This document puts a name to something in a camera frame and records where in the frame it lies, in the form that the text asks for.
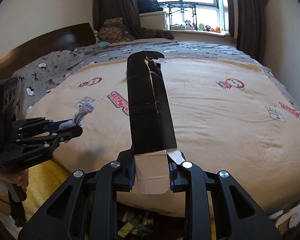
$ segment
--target patterned gray bedding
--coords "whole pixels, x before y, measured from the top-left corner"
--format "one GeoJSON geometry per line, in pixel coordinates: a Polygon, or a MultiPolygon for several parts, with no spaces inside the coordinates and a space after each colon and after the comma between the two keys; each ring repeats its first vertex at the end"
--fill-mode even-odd
{"type": "Polygon", "coordinates": [[[132,43],[103,48],[100,48],[98,44],[94,44],[88,47],[77,48],[74,52],[68,50],[52,52],[33,61],[13,74],[13,77],[19,78],[15,101],[16,117],[24,119],[27,111],[35,103],[80,68],[95,63],[127,59],[130,54],[141,50],[156,50],[162,52],[166,57],[221,58],[256,64],[275,83],[295,109],[300,111],[299,106],[287,92],[285,86],[274,78],[269,68],[262,66],[236,48],[202,42],[163,41],[132,43]]]}

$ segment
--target wooden headboard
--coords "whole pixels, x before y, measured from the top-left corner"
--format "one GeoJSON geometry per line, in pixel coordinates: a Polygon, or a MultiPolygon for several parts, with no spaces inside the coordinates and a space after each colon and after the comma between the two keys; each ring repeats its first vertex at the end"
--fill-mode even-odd
{"type": "Polygon", "coordinates": [[[89,23],[46,33],[16,47],[0,58],[0,80],[53,51],[71,50],[96,43],[89,23]]]}

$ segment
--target screw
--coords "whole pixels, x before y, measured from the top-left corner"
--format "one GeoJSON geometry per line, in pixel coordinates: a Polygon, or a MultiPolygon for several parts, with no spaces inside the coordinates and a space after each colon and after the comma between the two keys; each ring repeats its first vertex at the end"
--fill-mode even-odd
{"type": "Polygon", "coordinates": [[[111,162],[110,166],[113,168],[118,168],[120,166],[120,163],[118,161],[114,161],[114,162],[111,162]]]}
{"type": "Polygon", "coordinates": [[[223,178],[227,178],[227,177],[229,176],[229,173],[226,172],[226,171],[220,171],[220,172],[219,172],[219,175],[220,175],[221,177],[223,177],[223,178]]]}
{"type": "Polygon", "coordinates": [[[80,170],[77,170],[73,173],[73,176],[75,176],[76,178],[80,178],[83,175],[83,172],[80,170]]]}
{"type": "Polygon", "coordinates": [[[192,167],[192,163],[191,162],[183,162],[182,166],[184,166],[185,168],[191,168],[192,167]]]}

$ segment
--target white box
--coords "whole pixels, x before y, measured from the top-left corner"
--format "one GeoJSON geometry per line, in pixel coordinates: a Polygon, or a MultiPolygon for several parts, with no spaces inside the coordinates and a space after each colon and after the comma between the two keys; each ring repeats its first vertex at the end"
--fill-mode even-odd
{"type": "Polygon", "coordinates": [[[140,15],[140,23],[142,28],[153,30],[169,29],[169,14],[166,12],[142,13],[140,15]]]}

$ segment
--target dark brown curtain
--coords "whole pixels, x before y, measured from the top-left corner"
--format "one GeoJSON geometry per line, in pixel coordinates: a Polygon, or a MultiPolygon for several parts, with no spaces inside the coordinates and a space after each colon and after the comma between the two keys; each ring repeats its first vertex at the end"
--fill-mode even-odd
{"type": "Polygon", "coordinates": [[[265,6],[262,0],[238,0],[237,49],[262,63],[265,47],[265,6]]]}
{"type": "Polygon", "coordinates": [[[93,0],[94,29],[100,30],[105,20],[119,17],[135,39],[173,39],[167,31],[141,28],[137,0],[93,0]]]}

